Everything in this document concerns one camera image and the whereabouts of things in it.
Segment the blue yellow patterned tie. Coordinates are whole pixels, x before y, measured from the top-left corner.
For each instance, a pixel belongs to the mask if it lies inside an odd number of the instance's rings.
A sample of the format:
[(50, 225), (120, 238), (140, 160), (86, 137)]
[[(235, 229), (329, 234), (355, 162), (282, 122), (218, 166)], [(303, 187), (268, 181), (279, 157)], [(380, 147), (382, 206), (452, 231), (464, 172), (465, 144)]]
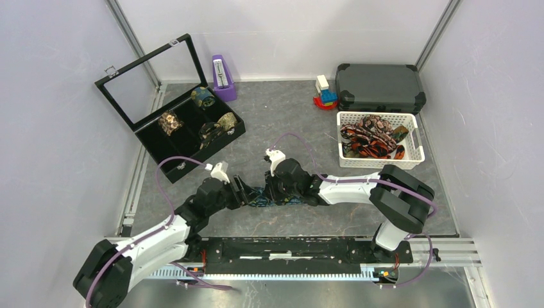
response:
[(253, 200), (250, 201), (248, 204), (251, 207), (276, 207), (284, 205), (303, 204), (303, 202), (296, 197), (287, 197), (280, 201), (273, 201), (267, 198), (266, 194), (264, 193), (263, 187), (252, 187), (252, 189), (253, 192), (250, 194), (250, 196), (253, 198)]

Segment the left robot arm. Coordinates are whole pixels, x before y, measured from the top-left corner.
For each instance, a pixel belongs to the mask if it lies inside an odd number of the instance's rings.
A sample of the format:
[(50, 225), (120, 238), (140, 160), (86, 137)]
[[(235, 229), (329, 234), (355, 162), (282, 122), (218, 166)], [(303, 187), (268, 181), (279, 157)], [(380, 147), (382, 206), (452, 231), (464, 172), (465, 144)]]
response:
[(205, 260), (199, 232), (211, 216), (238, 209), (259, 197), (239, 176), (208, 177), (164, 222), (129, 238), (97, 243), (73, 280), (88, 307), (118, 307), (141, 280), (174, 261)]

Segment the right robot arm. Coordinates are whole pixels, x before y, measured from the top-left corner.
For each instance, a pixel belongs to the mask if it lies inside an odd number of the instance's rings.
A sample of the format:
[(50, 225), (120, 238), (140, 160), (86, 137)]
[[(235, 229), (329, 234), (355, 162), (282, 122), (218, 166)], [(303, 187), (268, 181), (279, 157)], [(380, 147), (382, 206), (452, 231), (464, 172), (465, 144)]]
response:
[(338, 177), (310, 174), (293, 158), (272, 162), (265, 174), (265, 193), (277, 205), (296, 198), (306, 205), (338, 203), (374, 205), (385, 217), (370, 245), (372, 257), (386, 262), (400, 243), (422, 233), (426, 220), (438, 209), (434, 191), (403, 169), (385, 165), (378, 173)]

